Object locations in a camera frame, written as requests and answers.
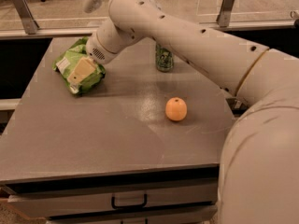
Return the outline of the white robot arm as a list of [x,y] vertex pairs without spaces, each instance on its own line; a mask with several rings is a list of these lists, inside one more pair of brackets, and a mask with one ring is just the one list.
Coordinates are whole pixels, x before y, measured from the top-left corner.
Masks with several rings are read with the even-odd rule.
[[168,15],[154,0],[109,0],[108,15],[87,43],[98,63],[148,37],[248,105],[221,153],[219,223],[299,224],[299,60]]

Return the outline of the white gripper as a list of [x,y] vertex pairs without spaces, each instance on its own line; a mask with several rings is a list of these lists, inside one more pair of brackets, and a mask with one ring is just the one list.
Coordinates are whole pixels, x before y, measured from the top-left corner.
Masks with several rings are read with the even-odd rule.
[[[107,64],[117,57],[116,53],[106,50],[97,39],[96,33],[88,39],[86,43],[87,54],[97,63]],[[96,70],[95,63],[90,58],[82,57],[76,64],[74,70],[68,76],[70,84],[78,85]]]

